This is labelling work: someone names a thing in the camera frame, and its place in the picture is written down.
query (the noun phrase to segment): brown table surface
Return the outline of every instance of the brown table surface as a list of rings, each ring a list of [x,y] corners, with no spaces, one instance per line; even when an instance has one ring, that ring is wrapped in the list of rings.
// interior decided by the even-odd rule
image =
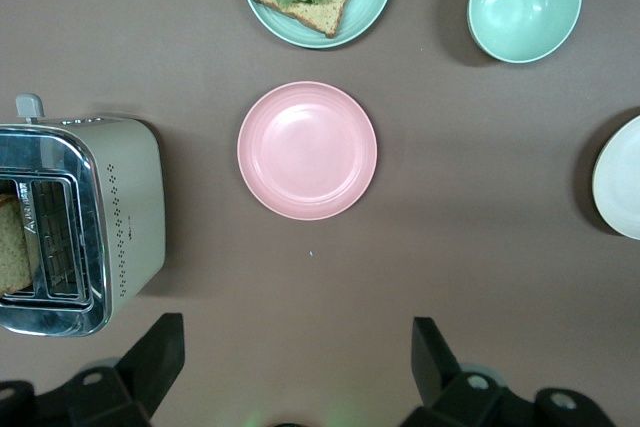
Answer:
[[[247,0],[0,0],[0,122],[124,114],[158,132],[165,267],[99,333],[0,331],[0,378],[38,392],[182,312],[187,361],[155,425],[395,427],[418,405],[414,316],[529,400],[578,390],[640,419],[640,243],[595,209],[598,152],[640,113],[640,0],[584,0],[553,55],[484,55],[467,0],[390,0],[332,51],[287,44]],[[366,110],[379,162],[328,220],[263,207],[236,161],[251,105],[326,82]]]

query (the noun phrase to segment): green plate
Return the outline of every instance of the green plate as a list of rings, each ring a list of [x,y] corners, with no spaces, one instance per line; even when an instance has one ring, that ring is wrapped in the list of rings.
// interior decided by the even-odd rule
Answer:
[[[300,22],[269,7],[248,0],[251,9],[264,26],[282,40],[300,47],[326,49],[345,44],[366,31],[378,18],[387,0],[349,0],[338,28],[332,39],[305,27]]]

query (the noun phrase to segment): plate rim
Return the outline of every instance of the plate rim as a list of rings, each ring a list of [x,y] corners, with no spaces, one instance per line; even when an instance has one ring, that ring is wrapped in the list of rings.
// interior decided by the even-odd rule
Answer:
[[[303,48],[306,48],[306,49],[332,49],[332,48],[344,45],[346,43],[349,43],[349,42],[357,39],[358,37],[360,37],[366,31],[368,31],[369,28],[380,17],[380,15],[384,11],[384,9],[385,9],[387,3],[389,2],[389,0],[381,0],[380,6],[375,11],[375,14],[371,17],[370,20],[368,20],[363,25],[363,27],[361,29],[357,30],[354,34],[348,35],[348,36],[346,36],[344,38],[340,38],[340,32],[338,32],[338,34],[335,37],[329,39],[329,38],[326,38],[323,34],[318,33],[318,35],[321,36],[320,37],[320,40],[322,41],[321,44],[308,43],[308,42],[304,42],[304,41],[297,41],[294,38],[291,38],[291,36],[287,36],[286,33],[283,33],[283,32],[278,31],[277,29],[274,29],[271,25],[269,25],[262,18],[262,15],[260,14],[260,12],[258,10],[258,5],[256,5],[256,1],[255,0],[247,0],[247,2],[249,3],[249,6],[251,7],[251,10],[253,11],[254,15],[258,18],[260,23],[264,27],[266,27],[266,29],[269,32],[271,32],[273,35],[275,35],[279,39],[283,40],[284,42],[287,42],[287,43],[292,44],[292,45],[296,45],[298,47],[303,47]],[[345,7],[345,12],[348,9],[349,9],[349,2],[347,2],[347,5]]]
[[[364,130],[366,130],[367,138],[371,142],[371,150],[369,151],[369,149],[367,149],[367,151],[369,152],[369,154],[371,156],[371,160],[370,160],[371,167],[370,167],[370,169],[363,169],[363,170],[361,170],[361,172],[359,172],[357,174],[357,177],[361,177],[363,175],[365,176],[365,182],[363,183],[362,188],[358,189],[356,195],[354,195],[353,199],[350,202],[347,202],[345,205],[340,205],[339,209],[334,209],[330,213],[322,214],[322,215],[309,215],[309,216],[294,215],[294,214],[291,214],[291,213],[287,213],[286,209],[279,209],[279,208],[274,207],[273,205],[270,205],[268,202],[266,202],[264,199],[262,199],[258,195],[258,193],[256,192],[256,189],[254,188],[254,186],[251,184],[251,182],[247,178],[248,174],[245,172],[245,168],[243,168],[243,160],[242,160],[243,156],[242,156],[242,148],[241,148],[241,144],[242,144],[242,140],[243,140],[243,134],[245,134],[245,132],[246,132],[246,126],[249,124],[251,119],[253,117],[255,117],[255,112],[260,108],[261,105],[264,104],[265,99],[277,94],[279,91],[285,90],[287,88],[303,87],[305,85],[312,85],[312,86],[315,86],[315,87],[321,87],[323,90],[332,91],[334,93],[337,93],[341,97],[345,98],[345,100],[347,100],[347,102],[348,102],[348,105],[350,105],[352,108],[356,109],[356,112],[358,112],[358,115],[365,122],[366,129],[364,129]],[[351,95],[349,95],[344,90],[342,90],[342,89],[340,89],[338,87],[335,87],[334,85],[331,85],[331,84],[327,84],[327,83],[324,83],[324,82],[318,82],[318,81],[312,81],[312,80],[299,80],[299,81],[294,81],[294,82],[287,82],[285,84],[281,84],[281,85],[278,85],[278,86],[274,87],[273,89],[271,89],[268,92],[266,92],[265,94],[263,94],[251,106],[251,108],[248,110],[247,114],[245,115],[245,117],[244,117],[244,119],[242,121],[242,125],[240,126],[240,131],[238,133],[237,147],[236,147],[236,156],[237,156],[238,168],[240,170],[240,174],[242,176],[242,179],[244,180],[245,185],[247,186],[247,188],[249,189],[251,194],[263,206],[265,206],[266,208],[268,208],[272,212],[275,212],[276,214],[279,214],[279,215],[281,215],[283,217],[286,217],[288,219],[300,220],[300,221],[316,221],[316,220],[328,219],[328,218],[331,218],[331,217],[335,217],[338,214],[341,214],[342,212],[344,212],[344,211],[348,210],[349,208],[351,208],[355,203],[357,203],[362,198],[362,196],[367,192],[367,190],[369,189],[369,186],[371,185],[373,177],[375,175],[376,169],[377,169],[377,163],[378,163],[378,141],[377,141],[376,132],[375,132],[375,129],[373,128],[373,123],[371,122],[371,119],[369,118],[369,116],[367,115],[365,110],[362,108],[360,103],[357,102],[353,97],[351,97]]]
[[[622,234],[625,237],[629,237],[630,239],[634,239],[634,240],[640,240],[640,222],[636,222],[637,226],[636,229],[633,231],[630,231],[629,229],[627,229],[624,225],[620,225],[620,223],[624,223],[624,222],[619,222],[619,216],[615,216],[615,215],[611,215],[610,211],[611,209],[607,210],[604,208],[603,206],[603,200],[602,200],[602,190],[604,189],[604,187],[602,187],[602,182],[599,180],[601,178],[601,176],[603,175],[602,171],[604,169],[603,167],[603,162],[606,161],[605,156],[611,152],[611,148],[612,146],[615,146],[615,144],[617,142],[619,142],[621,140],[621,138],[631,129],[633,128],[640,128],[640,115],[634,117],[633,119],[625,122],[622,127],[620,127],[618,130],[616,130],[616,132],[611,135],[609,137],[609,139],[607,140],[607,142],[605,143],[605,145],[602,147],[602,149],[600,150],[600,153],[598,154],[598,157],[596,159],[595,162],[595,166],[593,168],[593,175],[592,175],[592,181],[591,181],[591,190],[593,193],[593,200],[594,203],[596,205],[596,209],[598,210],[598,212],[600,213],[601,217],[603,218],[603,220],[612,228],[614,229],[616,232],[618,232],[619,234]]]

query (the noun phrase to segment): pink plate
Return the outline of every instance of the pink plate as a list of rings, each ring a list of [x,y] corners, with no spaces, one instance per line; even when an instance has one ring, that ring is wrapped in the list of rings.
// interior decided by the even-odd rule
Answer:
[[[251,108],[238,163],[266,207],[298,220],[326,219],[353,205],[376,167],[376,137],[347,94],[318,82],[282,85]]]

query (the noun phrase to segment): toast on plate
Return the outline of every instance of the toast on plate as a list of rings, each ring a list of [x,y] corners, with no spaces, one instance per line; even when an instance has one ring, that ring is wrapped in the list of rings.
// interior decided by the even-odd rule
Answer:
[[[327,0],[318,4],[294,2],[289,7],[281,7],[276,0],[256,0],[323,33],[327,38],[333,38],[338,33],[347,1]]]

